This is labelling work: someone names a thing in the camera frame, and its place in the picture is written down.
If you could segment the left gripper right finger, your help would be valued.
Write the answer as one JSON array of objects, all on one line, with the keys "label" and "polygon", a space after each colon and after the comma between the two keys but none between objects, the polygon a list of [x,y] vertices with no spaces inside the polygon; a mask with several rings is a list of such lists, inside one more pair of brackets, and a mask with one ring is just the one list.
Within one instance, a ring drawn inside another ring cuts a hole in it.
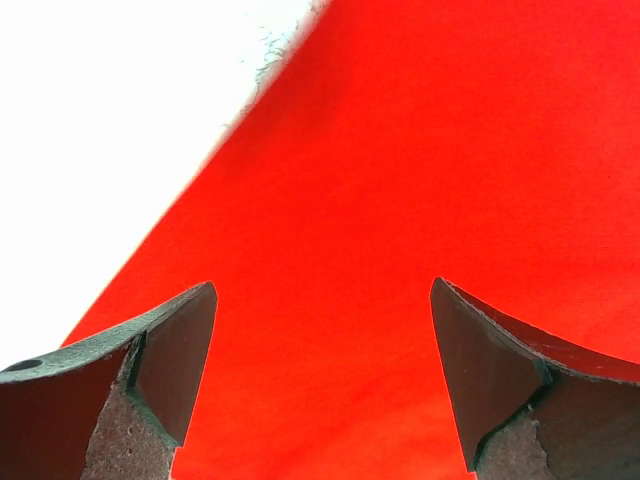
[{"label": "left gripper right finger", "polygon": [[469,472],[638,478],[638,364],[510,317],[442,278],[430,300]]}]

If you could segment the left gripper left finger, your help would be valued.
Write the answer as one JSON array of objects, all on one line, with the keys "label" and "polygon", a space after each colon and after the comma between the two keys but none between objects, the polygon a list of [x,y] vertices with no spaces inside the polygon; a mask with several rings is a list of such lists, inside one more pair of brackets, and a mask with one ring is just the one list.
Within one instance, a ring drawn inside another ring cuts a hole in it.
[{"label": "left gripper left finger", "polygon": [[217,295],[158,307],[1,372],[4,479],[167,479],[183,446]]}]

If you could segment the bright red t shirt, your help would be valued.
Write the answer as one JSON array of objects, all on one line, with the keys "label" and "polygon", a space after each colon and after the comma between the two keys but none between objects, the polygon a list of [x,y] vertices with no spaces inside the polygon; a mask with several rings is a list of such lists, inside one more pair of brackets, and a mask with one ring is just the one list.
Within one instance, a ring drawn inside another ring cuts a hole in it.
[{"label": "bright red t shirt", "polygon": [[203,281],[178,479],[462,479],[444,277],[639,357],[639,5],[334,1],[70,335]]}]

